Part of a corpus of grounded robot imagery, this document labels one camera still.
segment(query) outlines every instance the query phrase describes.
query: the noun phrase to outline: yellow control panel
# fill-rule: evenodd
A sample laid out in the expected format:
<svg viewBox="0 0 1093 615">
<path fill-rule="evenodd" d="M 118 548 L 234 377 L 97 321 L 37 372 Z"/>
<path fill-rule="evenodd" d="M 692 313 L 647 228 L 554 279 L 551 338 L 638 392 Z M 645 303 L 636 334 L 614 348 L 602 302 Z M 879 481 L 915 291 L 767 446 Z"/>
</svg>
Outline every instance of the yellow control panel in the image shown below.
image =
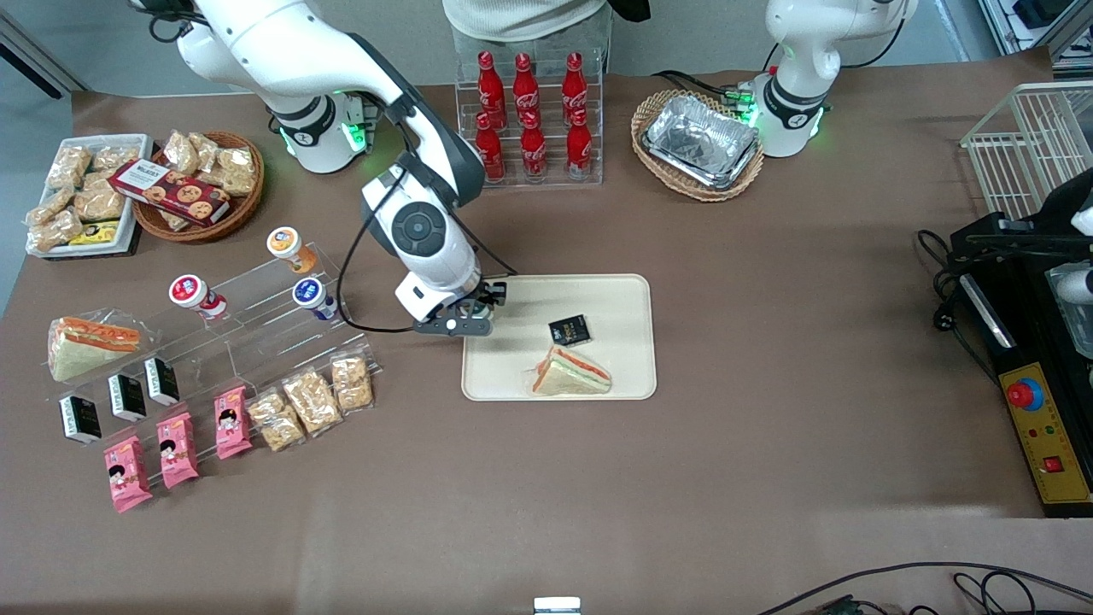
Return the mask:
<svg viewBox="0 0 1093 615">
<path fill-rule="evenodd" d="M 998 377 L 1044 504 L 1089 502 L 1090 489 L 1039 364 Z"/>
</svg>

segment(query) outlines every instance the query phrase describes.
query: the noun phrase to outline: sandwich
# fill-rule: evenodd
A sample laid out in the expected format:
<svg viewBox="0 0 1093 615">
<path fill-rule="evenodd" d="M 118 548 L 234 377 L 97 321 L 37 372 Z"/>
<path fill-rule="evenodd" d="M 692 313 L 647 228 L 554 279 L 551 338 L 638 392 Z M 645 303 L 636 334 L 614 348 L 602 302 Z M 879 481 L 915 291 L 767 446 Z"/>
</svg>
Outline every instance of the sandwich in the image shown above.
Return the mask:
<svg viewBox="0 0 1093 615">
<path fill-rule="evenodd" d="M 536 371 L 534 395 L 599 395 L 611 390 L 607 370 L 561 346 L 552 346 Z"/>
<path fill-rule="evenodd" d="M 64 317 L 49 328 L 49 374 L 63 382 L 139 348 L 137 330 Z"/>
</svg>

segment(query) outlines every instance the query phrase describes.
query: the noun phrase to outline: biscuit box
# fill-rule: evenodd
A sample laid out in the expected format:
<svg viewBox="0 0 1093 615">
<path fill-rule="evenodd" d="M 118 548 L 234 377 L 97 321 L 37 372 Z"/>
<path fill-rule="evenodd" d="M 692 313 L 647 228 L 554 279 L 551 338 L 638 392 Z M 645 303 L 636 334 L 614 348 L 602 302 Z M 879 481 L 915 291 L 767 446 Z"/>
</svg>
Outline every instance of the biscuit box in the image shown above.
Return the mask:
<svg viewBox="0 0 1093 615">
<path fill-rule="evenodd" d="M 148 159 L 122 164 L 107 180 L 116 191 L 198 226 L 212 226 L 231 206 L 227 193 L 216 186 Z"/>
</svg>

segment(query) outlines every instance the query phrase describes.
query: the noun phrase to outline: wicker basket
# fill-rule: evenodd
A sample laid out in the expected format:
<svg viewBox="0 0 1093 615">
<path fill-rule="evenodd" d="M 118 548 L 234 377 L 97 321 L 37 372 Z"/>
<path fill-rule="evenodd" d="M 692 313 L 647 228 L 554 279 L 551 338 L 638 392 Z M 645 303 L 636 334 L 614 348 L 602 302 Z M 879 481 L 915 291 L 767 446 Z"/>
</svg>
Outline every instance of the wicker basket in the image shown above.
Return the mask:
<svg viewBox="0 0 1093 615">
<path fill-rule="evenodd" d="M 238 134 L 232 132 L 219 132 L 209 131 L 204 133 L 205 137 L 211 139 L 218 145 L 222 147 L 248 147 L 250 150 L 251 159 L 255 162 L 255 170 L 257 176 L 255 177 L 255 190 L 245 197 L 236 197 L 232 199 L 232 209 L 228 211 L 227 215 L 223 218 L 209 226 L 208 228 L 190 225 L 181 230 L 175 232 L 171 229 L 167 225 L 167 221 L 160 215 L 160 210 L 143 202 L 133 201 L 133 213 L 137 214 L 137 221 L 144 230 L 162 238 L 172 241 L 180 243 L 207 243 L 213 241 L 219 238 L 223 238 L 243 226 L 244 222 L 254 215 L 255 210 L 258 209 L 258 202 L 262 198 L 262 182 L 266 179 L 265 164 L 262 163 L 262 154 L 258 151 L 258 147 L 254 143 L 239 137 Z M 163 155 L 163 150 L 156 152 L 152 156 L 152 162 L 156 164 L 164 164 L 166 162 Z"/>
<path fill-rule="evenodd" d="M 755 176 L 759 175 L 760 169 L 763 168 L 762 145 L 760 145 L 755 155 L 752 156 L 748 166 L 740 173 L 740 176 L 737 177 L 736 182 L 733 182 L 732 186 L 725 191 L 713 190 L 709 187 L 704 186 L 694 177 L 691 177 L 659 157 L 650 155 L 649 152 L 645 151 L 645 147 L 642 146 L 642 133 L 645 132 L 645 129 L 653 123 L 658 115 L 660 115 L 661 109 L 665 108 L 668 100 L 674 98 L 675 96 L 685 95 L 697 97 L 709 108 L 716 111 L 724 113 L 726 115 L 730 114 L 728 107 L 705 94 L 697 94 L 684 90 L 666 90 L 663 92 L 658 92 L 638 105 L 637 110 L 634 113 L 634 117 L 630 120 L 630 137 L 631 144 L 634 146 L 634 153 L 637 154 L 637 157 L 645 163 L 645 165 L 653 172 L 654 175 L 657 176 L 658 179 L 681 194 L 686 194 L 693 199 L 705 202 L 729 200 L 730 198 L 744 191 L 744 188 L 755 180 Z"/>
</svg>

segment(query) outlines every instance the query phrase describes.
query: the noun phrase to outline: red bottle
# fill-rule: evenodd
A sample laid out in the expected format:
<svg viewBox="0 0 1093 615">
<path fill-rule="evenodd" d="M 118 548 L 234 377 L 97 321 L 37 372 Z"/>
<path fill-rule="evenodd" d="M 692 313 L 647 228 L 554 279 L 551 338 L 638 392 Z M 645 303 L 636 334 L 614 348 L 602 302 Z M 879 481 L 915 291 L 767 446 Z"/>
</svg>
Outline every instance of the red bottle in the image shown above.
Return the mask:
<svg viewBox="0 0 1093 615">
<path fill-rule="evenodd" d="M 529 184 L 542 184 L 546 178 L 546 139 L 539 128 L 539 114 L 520 113 L 524 134 L 520 135 L 520 151 L 524 154 L 524 175 Z"/>
<path fill-rule="evenodd" d="M 494 130 L 504 130 L 508 126 L 508 110 L 505 108 L 505 85 L 493 69 L 493 54 L 479 54 L 479 98 L 482 110 L 490 116 L 490 126 Z"/>
<path fill-rule="evenodd" d="M 539 117 L 539 82 L 531 74 L 531 58 L 527 54 L 516 55 L 513 99 L 516 100 L 516 114 L 521 118 L 521 122 L 525 113 L 534 113 L 536 117 Z"/>
<path fill-rule="evenodd" d="M 573 127 L 565 138 L 568 154 L 566 170 L 574 181 L 584 181 L 592 172 L 592 133 L 588 131 L 588 111 L 573 109 Z"/>
<path fill-rule="evenodd" d="M 474 118 L 478 120 L 479 131 L 474 135 L 474 144 L 478 145 L 479 156 L 482 157 L 482 165 L 485 166 L 485 180 L 496 184 L 505 178 L 505 161 L 501 157 L 501 138 L 490 122 L 490 114 L 482 110 Z"/>
<path fill-rule="evenodd" d="M 566 128 L 572 125 L 573 111 L 584 109 L 588 100 L 588 83 L 585 81 L 584 71 L 580 70 L 581 62 L 580 54 L 576 51 L 565 59 L 565 67 L 568 70 L 562 80 L 562 121 Z"/>
</svg>

